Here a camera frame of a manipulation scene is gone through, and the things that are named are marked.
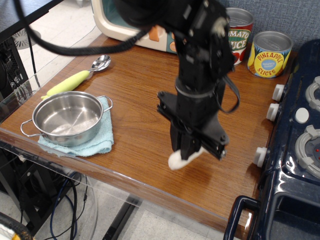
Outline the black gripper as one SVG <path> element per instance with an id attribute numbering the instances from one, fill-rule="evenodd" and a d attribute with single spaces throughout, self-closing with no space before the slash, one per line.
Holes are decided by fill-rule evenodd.
<path id="1" fill-rule="evenodd" d="M 181 159 L 187 160 L 201 147 L 221 160 L 229 137 L 218 120 L 226 84 L 219 82 L 205 97 L 176 95 L 160 91 L 157 110 L 170 121 L 172 150 L 181 149 Z"/>

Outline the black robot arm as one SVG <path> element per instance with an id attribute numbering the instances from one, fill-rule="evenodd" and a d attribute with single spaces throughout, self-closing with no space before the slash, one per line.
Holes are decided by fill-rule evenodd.
<path id="1" fill-rule="evenodd" d="M 116 0 L 129 25 L 149 31 L 154 26 L 174 35 L 179 60 L 176 94 L 158 93 L 158 111 L 171 123 L 172 149 L 182 161 L 206 149 L 217 158 L 229 138 L 218 120 L 234 55 L 228 40 L 229 17 L 215 0 Z"/>

